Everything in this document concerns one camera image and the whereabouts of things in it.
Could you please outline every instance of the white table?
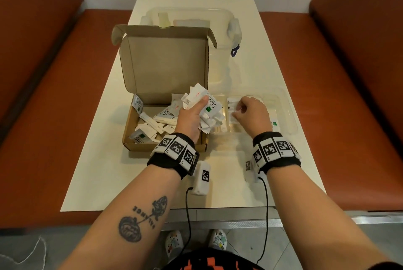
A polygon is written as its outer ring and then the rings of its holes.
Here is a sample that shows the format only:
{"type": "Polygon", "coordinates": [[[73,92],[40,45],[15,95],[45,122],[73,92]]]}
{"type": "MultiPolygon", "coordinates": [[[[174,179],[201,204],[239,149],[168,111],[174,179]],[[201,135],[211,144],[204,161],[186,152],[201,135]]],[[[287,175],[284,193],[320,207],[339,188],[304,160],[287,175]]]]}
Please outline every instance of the white table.
{"type": "MultiPolygon", "coordinates": [[[[233,88],[257,88],[264,93],[267,87],[280,87],[286,91],[298,127],[290,139],[303,158],[302,168],[324,190],[254,0],[137,0],[129,24],[139,24],[141,16],[153,7],[225,8],[239,18],[243,39],[233,59],[239,71],[233,88]]],[[[121,142],[131,99],[132,94],[124,87],[117,55],[61,211],[103,210],[144,169],[147,154],[129,153],[121,142]]],[[[265,206],[263,185],[244,180],[245,153],[228,146],[226,151],[218,149],[219,146],[214,147],[202,156],[212,167],[209,195],[189,195],[189,207],[265,206]]],[[[190,185],[188,177],[182,181],[173,208],[184,208],[184,193],[190,185]]],[[[274,206],[270,194],[269,206],[274,206]]]]}

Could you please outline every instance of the white string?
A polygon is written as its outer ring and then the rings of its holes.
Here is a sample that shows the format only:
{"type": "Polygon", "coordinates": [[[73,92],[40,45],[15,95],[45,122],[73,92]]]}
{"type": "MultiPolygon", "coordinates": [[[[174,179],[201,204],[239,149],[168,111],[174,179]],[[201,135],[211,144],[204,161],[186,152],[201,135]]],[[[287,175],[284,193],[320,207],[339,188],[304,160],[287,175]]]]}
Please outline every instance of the white string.
{"type": "Polygon", "coordinates": [[[4,254],[0,254],[0,257],[3,257],[3,258],[5,258],[5,259],[11,261],[11,262],[12,262],[13,264],[15,264],[15,265],[20,265],[20,264],[22,264],[23,262],[25,262],[25,261],[32,255],[32,253],[35,251],[36,247],[38,246],[39,241],[42,241],[42,242],[43,242],[43,247],[45,248],[45,253],[44,253],[44,255],[43,255],[43,266],[42,266],[42,270],[44,270],[44,269],[45,269],[45,263],[46,263],[46,252],[47,252],[47,248],[46,248],[46,241],[45,241],[41,236],[39,236],[38,241],[36,242],[35,247],[33,247],[32,252],[31,252],[23,261],[21,261],[21,262],[16,262],[13,258],[11,258],[11,257],[9,257],[9,256],[7,256],[7,255],[4,255],[4,254]]]}

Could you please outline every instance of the forearm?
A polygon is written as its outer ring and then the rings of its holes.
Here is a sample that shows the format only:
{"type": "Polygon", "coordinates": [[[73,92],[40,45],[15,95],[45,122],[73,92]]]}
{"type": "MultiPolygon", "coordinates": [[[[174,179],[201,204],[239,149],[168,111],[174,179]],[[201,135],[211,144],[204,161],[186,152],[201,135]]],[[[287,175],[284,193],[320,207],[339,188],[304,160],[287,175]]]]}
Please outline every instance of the forearm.
{"type": "Polygon", "coordinates": [[[147,166],[101,213],[61,269],[141,269],[180,181],[173,169],[147,166]]]}
{"type": "Polygon", "coordinates": [[[305,269],[367,269],[388,260],[299,166],[267,173],[276,208],[305,269]]]}

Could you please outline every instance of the cable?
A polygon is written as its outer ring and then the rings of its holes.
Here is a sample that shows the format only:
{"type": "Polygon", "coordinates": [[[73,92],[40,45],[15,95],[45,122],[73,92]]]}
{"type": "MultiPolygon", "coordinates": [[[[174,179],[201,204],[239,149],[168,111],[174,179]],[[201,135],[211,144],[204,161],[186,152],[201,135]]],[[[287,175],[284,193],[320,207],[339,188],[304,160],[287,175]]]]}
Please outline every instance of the cable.
{"type": "Polygon", "coordinates": [[[190,227],[189,209],[187,208],[187,193],[188,193],[191,189],[193,189],[193,187],[189,187],[189,188],[187,189],[187,191],[186,191],[186,196],[185,196],[185,199],[184,199],[184,203],[185,203],[185,205],[186,205],[187,223],[189,224],[189,238],[188,238],[186,244],[183,246],[183,249],[182,249],[182,251],[181,251],[181,253],[180,253],[179,255],[182,255],[183,251],[185,250],[185,248],[187,247],[187,245],[188,245],[189,242],[190,242],[190,238],[192,237],[192,228],[190,227]]]}
{"type": "Polygon", "coordinates": [[[45,253],[43,254],[43,266],[42,266],[42,270],[44,270],[44,269],[45,269],[45,263],[46,263],[46,251],[47,251],[47,248],[46,248],[46,242],[45,242],[45,240],[44,240],[41,236],[39,236],[38,241],[36,242],[35,247],[33,247],[32,252],[29,253],[29,255],[28,255],[23,261],[21,261],[21,262],[16,262],[13,258],[11,258],[11,257],[9,257],[9,256],[7,256],[7,255],[4,255],[4,254],[0,254],[0,257],[3,257],[3,258],[5,258],[5,259],[9,260],[9,261],[12,262],[14,265],[20,265],[20,264],[22,264],[23,262],[25,262],[25,261],[32,255],[32,253],[35,251],[36,247],[38,246],[39,241],[42,241],[42,242],[43,242],[43,247],[44,247],[44,249],[45,249],[45,253]]]}
{"type": "Polygon", "coordinates": [[[266,250],[267,234],[269,232],[269,196],[267,195],[266,183],[264,182],[264,180],[261,177],[259,177],[259,179],[263,182],[264,190],[266,191],[266,238],[264,240],[262,256],[258,259],[258,261],[256,262],[256,265],[263,258],[264,251],[266,250]]]}

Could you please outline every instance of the open cardboard box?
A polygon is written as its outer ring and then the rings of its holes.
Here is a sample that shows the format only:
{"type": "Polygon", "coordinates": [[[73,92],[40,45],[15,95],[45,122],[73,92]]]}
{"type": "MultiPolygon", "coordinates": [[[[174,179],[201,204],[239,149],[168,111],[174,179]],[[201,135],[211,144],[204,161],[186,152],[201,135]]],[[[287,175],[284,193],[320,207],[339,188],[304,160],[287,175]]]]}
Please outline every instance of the open cardboard box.
{"type": "MultiPolygon", "coordinates": [[[[171,104],[171,94],[189,93],[189,87],[208,87],[208,39],[217,42],[209,28],[116,25],[112,43],[120,43],[124,85],[144,102],[151,118],[171,104]]],[[[129,138],[139,122],[130,105],[123,145],[130,151],[152,151],[157,144],[136,144],[129,138]]],[[[201,132],[195,149],[207,149],[208,136],[201,132]]]]}

